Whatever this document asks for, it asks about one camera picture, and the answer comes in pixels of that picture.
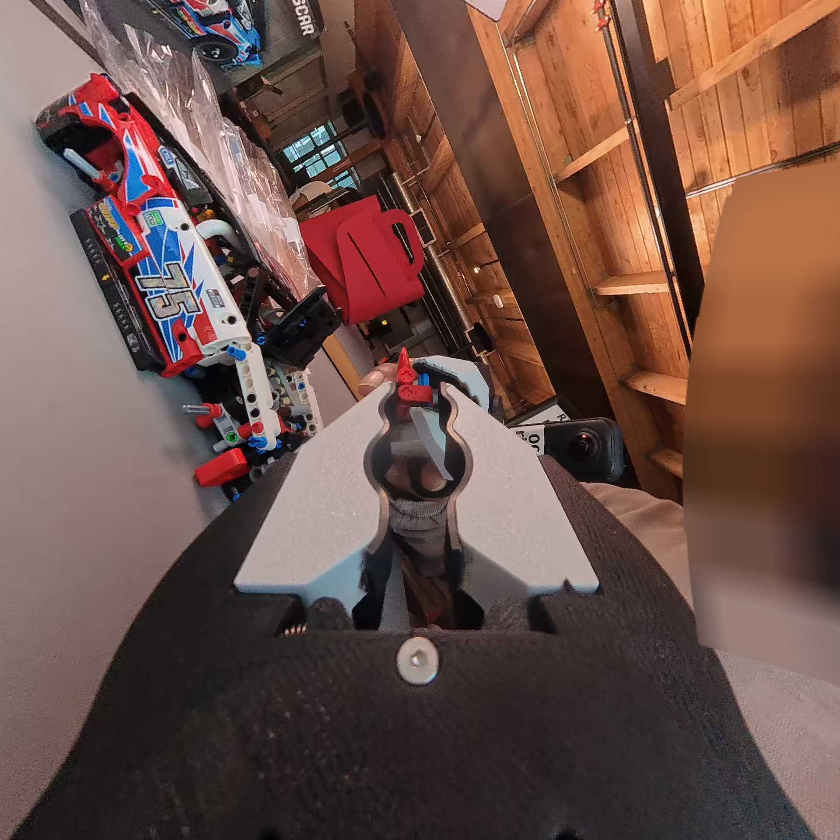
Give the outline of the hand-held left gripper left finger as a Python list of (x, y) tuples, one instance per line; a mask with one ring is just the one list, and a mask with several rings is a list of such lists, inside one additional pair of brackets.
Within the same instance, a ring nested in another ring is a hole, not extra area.
[(387, 525), (387, 498), (375, 484), (374, 448), (390, 421), (394, 385), (372, 394), (303, 445), (234, 578), (245, 594), (359, 601), (369, 548)]

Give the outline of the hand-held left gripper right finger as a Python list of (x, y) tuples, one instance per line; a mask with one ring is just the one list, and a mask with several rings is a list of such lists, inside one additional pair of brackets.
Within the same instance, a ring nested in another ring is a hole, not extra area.
[(451, 384), (447, 435), (465, 456), (448, 504), (453, 549), (472, 599), (531, 599), (599, 581), (536, 451)]

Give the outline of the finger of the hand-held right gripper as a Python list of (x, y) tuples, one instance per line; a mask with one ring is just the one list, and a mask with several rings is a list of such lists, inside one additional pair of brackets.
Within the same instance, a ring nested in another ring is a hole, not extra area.
[(407, 470), (411, 487), (445, 487), (453, 479), (446, 466), (447, 436), (430, 407), (411, 406), (392, 436), (391, 453)]
[(421, 414), (430, 417), (432, 413), (439, 417), (447, 417), (451, 414), (452, 406), (448, 399), (440, 395), (439, 389), (443, 383), (459, 390), (485, 413), (490, 413), (492, 404), (491, 383), (488, 383), (485, 373), (477, 362), (444, 355), (430, 355), (415, 358), (413, 368), (418, 375), (428, 376), (430, 386), (437, 394), (437, 402), (433, 406), (415, 407), (413, 409), (415, 417), (419, 417)]

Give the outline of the red brick assembly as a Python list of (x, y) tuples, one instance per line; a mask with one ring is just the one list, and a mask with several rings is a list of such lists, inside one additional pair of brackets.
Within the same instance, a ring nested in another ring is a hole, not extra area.
[(398, 356), (395, 383), (399, 420), (408, 420), (414, 408), (436, 407), (438, 398), (429, 374), (417, 372), (406, 348), (401, 348)]

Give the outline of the toy brick race car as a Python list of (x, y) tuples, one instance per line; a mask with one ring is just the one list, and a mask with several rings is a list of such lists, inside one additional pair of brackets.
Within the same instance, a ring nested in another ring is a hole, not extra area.
[(195, 482), (236, 501), (322, 430), (308, 366), (340, 311), (282, 228), (297, 220), (237, 196), (106, 73), (35, 127), (95, 193), (70, 220), (135, 368), (196, 384), (183, 412), (216, 439)]

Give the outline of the person's right forearm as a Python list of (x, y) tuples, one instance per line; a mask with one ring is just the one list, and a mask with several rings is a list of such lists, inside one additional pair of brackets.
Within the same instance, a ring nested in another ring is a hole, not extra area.
[(390, 501), (390, 530), (401, 565), (410, 627), (455, 628), (447, 578), (447, 501)]

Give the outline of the grey desk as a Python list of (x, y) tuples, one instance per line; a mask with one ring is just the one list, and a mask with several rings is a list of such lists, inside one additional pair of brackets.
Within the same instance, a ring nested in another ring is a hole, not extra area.
[(48, 786), (136, 613), (225, 507), (190, 382), (139, 374), (69, 214), (89, 190), (34, 118), (96, 63), (2, 2), (2, 838)]

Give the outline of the red fabric bag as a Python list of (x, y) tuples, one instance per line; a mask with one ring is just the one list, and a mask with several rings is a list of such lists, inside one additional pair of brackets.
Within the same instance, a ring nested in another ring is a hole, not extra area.
[(424, 244), (417, 227), (405, 211), (383, 209), (378, 196), (305, 220), (300, 230), (310, 265), (346, 326), (425, 296)]

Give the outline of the paned window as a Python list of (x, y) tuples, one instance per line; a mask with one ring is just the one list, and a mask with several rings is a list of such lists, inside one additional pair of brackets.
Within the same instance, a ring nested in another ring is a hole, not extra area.
[(291, 166), (291, 190), (317, 181), (349, 158), (347, 139), (357, 134), (356, 129), (336, 130), (333, 121), (327, 120), (314, 127), (283, 148), (282, 153)]

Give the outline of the clear plastic bag pile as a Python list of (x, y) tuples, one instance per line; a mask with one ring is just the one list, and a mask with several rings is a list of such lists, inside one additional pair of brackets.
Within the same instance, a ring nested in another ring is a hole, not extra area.
[(266, 152), (223, 114), (200, 59), (186, 58), (131, 25), (126, 42), (109, 29), (97, 2), (80, 2), (105, 70), (132, 93), (221, 193), (257, 256), (301, 300), (325, 291), (308, 259), (298, 220)]

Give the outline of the toy car set box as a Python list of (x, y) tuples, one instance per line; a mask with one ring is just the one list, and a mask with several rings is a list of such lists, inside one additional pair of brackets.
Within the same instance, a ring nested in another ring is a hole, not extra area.
[(123, 41), (145, 33), (212, 70), (246, 76), (321, 57), (318, 2), (100, 1), (104, 24)]

